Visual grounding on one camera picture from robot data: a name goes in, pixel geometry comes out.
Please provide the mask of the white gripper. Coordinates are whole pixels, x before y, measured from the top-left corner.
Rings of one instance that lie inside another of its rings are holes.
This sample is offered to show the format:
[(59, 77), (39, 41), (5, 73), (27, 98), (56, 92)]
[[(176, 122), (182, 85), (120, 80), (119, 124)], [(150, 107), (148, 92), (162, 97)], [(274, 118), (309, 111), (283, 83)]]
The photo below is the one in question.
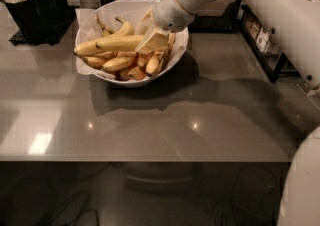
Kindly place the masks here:
[(149, 54), (167, 44), (169, 34), (181, 32), (195, 19), (177, 0), (159, 0), (153, 10), (148, 9), (135, 28), (137, 35), (143, 35), (142, 41), (135, 51), (139, 54)]

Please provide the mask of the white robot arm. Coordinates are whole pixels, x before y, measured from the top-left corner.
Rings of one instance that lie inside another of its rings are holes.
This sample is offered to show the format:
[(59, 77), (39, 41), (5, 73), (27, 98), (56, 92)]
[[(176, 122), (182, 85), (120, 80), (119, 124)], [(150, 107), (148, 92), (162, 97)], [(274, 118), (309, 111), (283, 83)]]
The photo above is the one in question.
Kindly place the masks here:
[[(156, 0), (137, 50), (150, 52), (156, 41), (184, 30), (200, 5), (214, 0)], [(311, 90), (320, 85), (320, 1), (244, 0)], [(292, 159), (277, 226), (320, 226), (320, 136), (314, 129)]]

